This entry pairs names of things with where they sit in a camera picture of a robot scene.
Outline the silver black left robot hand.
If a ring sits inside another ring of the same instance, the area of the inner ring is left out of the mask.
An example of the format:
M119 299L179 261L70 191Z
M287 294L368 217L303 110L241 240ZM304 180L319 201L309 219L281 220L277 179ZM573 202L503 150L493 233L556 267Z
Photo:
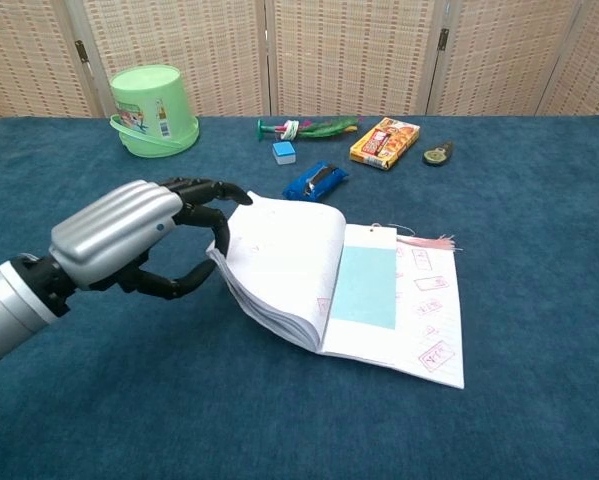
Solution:
M105 290L117 284L164 299L196 290L215 269L204 260L185 276L170 279L141 269L150 249L175 227L204 227L214 247L228 253L230 231L224 213L207 204L215 199L250 205L253 199L235 184L174 177L161 183L136 180L83 208L51 231L50 255L76 287Z

